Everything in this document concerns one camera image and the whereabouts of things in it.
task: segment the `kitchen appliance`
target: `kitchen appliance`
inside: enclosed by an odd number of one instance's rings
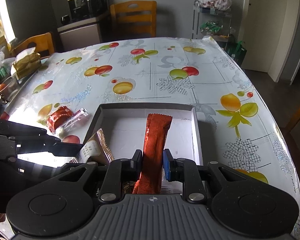
[[[107,0],[68,0],[72,22],[97,17],[108,10]]]
[[[64,51],[106,42],[111,26],[108,0],[68,0],[68,3],[71,20],[63,16],[63,26],[58,28]]]

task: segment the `snack packet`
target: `snack packet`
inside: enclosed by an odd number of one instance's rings
[[[146,123],[145,142],[140,179],[133,194],[160,194],[162,183],[163,148],[172,116],[149,114]]]
[[[108,165],[114,160],[101,128],[82,147],[77,155],[77,160],[79,163],[95,161],[104,165]]]
[[[71,116],[73,116],[73,113],[68,107],[60,106],[47,120],[50,132],[54,133],[55,130]]]
[[[55,135],[62,135],[63,133],[68,133],[70,130],[75,129],[80,126],[82,119],[87,117],[89,114],[84,108],[80,108],[77,112],[74,113],[67,121],[55,129]]]

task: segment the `table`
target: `table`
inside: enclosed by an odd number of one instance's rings
[[[195,106],[204,160],[217,160],[291,194],[300,209],[300,184],[269,109],[244,72],[212,38],[150,38],[98,44],[53,54],[6,111],[10,121],[38,120],[68,106],[90,120],[67,142],[85,138],[101,103],[171,102]],[[61,166],[65,157],[22,158]],[[293,236],[300,238],[300,213]]]

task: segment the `cup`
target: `cup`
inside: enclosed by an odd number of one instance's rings
[[[2,84],[5,84],[6,86],[0,90],[0,95],[3,95],[6,100],[11,101],[20,89],[16,76],[12,75],[8,77]]]

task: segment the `orange snack packet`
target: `orange snack packet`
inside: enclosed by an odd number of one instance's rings
[[[146,124],[145,142],[140,179],[133,194],[160,194],[162,182],[163,148],[172,116],[149,114]]]

